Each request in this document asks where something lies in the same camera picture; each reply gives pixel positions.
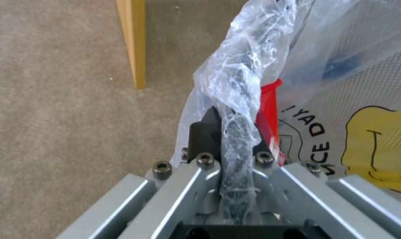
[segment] plastic bag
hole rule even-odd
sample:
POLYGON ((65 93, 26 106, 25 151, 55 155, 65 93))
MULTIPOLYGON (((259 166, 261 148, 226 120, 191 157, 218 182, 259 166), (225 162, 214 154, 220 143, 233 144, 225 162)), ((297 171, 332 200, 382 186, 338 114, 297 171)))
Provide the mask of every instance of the plastic bag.
MULTIPOLYGON (((331 149, 337 145, 343 148, 340 141, 345 136, 343 127, 324 129, 323 125, 326 119, 334 120, 337 116, 329 115, 324 108, 317 108, 318 112, 311 115, 310 110, 300 111, 302 104, 325 88, 338 88, 337 82, 347 84, 349 80, 341 80, 398 50, 401 50, 401 1, 250 0, 231 23, 220 48, 194 74, 195 87, 180 119, 171 162, 178 167, 181 149, 187 146, 190 124, 215 106, 222 118, 223 132, 220 212, 223 223, 244 224, 247 213, 255 207, 252 148, 260 141, 254 125, 260 107, 260 87, 279 76, 283 80, 278 92, 282 111, 279 130, 281 150, 288 160, 317 159, 320 153, 326 153, 328 161, 322 167, 341 175, 345 167, 328 165, 341 152, 330 155, 328 141, 320 142, 332 129, 339 141, 331 149)), ((354 84, 361 84, 361 77, 357 81, 355 77, 352 79, 354 84)), ((351 92, 347 86, 341 94, 351 92)), ((328 95, 319 98, 321 94, 310 102, 331 107, 328 95)))
POLYGON ((401 0, 351 3, 323 22, 317 9, 336 3, 316 2, 291 49, 280 147, 290 162, 358 174, 401 200, 401 0))
POLYGON ((303 20, 311 3, 249 1, 231 23, 219 49, 194 74, 196 86, 180 120, 172 163, 178 166, 190 124, 215 106, 222 119, 220 212, 224 223, 243 224, 255 204, 252 148, 260 142, 254 124, 260 86, 277 79, 293 38, 295 19, 303 20), (269 77, 263 77, 266 70, 269 77))

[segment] smiley face print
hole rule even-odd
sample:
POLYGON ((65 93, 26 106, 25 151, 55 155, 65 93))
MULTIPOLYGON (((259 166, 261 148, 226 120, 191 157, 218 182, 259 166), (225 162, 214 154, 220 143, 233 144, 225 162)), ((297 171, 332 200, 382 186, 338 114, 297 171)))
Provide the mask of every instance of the smiley face print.
POLYGON ((348 121, 342 164, 378 187, 401 192, 401 110, 377 106, 348 121))

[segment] wooden table leg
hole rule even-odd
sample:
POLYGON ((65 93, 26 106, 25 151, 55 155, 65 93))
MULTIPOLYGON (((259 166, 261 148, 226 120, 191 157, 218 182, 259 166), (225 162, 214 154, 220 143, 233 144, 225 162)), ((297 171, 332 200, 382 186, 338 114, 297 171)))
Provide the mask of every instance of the wooden table leg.
POLYGON ((136 88, 146 86, 145 0, 117 0, 120 22, 136 88))

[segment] red object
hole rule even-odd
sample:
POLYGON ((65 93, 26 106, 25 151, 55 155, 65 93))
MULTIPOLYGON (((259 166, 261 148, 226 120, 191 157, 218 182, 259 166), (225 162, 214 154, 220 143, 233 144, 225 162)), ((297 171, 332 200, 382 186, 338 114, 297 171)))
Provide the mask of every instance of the red object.
POLYGON ((257 115, 257 126, 264 136, 267 145, 272 137, 278 139, 278 100, 276 90, 281 85, 281 79, 261 87, 261 106, 257 115))

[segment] clear plastic bag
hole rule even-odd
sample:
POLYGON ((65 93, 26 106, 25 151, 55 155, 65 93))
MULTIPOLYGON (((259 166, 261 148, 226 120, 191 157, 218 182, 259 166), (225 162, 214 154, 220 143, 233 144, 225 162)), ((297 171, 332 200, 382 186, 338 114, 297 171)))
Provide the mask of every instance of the clear plastic bag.
MULTIPOLYGON (((190 124, 215 106, 223 132, 220 212, 223 223, 244 224, 255 207, 252 148, 260 142, 260 87, 281 76, 279 107, 300 106, 399 50, 401 1, 250 0, 219 49, 194 73, 171 162, 178 167, 190 124)), ((292 115, 281 117, 290 121, 292 115)))

